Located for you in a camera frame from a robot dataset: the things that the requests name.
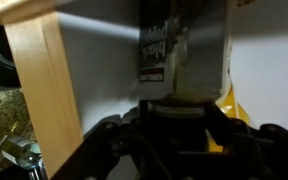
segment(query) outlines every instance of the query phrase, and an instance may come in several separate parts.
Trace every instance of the label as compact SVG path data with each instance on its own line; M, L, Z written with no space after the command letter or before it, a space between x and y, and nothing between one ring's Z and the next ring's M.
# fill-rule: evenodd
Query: label
M141 81L164 81L164 68L141 70Z
M163 82L167 54L171 51L169 22L163 21L141 29L140 81Z

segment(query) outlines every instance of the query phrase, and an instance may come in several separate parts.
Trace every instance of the metal bolt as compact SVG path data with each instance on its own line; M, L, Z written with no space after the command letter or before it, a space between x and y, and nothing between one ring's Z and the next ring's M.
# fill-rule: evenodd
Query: metal bolt
M107 128L107 129L111 129L113 126L114 126L114 125L113 125L112 123L110 123L110 124L107 124L107 125L106 125L106 128Z

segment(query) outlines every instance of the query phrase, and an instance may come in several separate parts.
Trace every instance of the countertop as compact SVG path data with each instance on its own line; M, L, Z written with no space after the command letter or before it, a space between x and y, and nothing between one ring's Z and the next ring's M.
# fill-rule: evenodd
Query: countertop
M35 140L26 103L19 89L0 92L0 139L10 133ZM0 171L10 165L0 153Z

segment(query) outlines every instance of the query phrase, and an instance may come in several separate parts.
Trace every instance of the wooden edge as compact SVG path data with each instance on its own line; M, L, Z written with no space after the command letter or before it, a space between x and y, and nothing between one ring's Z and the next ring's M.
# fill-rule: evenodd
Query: wooden edge
M5 26L48 177L83 136L57 13Z
M0 25L23 21L74 0L0 0Z

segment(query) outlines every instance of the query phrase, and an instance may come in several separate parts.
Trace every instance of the yellow object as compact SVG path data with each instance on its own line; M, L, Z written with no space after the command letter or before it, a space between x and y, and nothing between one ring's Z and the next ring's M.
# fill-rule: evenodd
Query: yellow object
M249 124L249 117L244 111L244 109L236 102L234 97L234 91L231 87L230 92L228 93L226 99L223 103L217 105L225 114L230 118L241 119L246 124ZM223 146L218 146L208 134L209 137L209 148L211 152L222 152Z

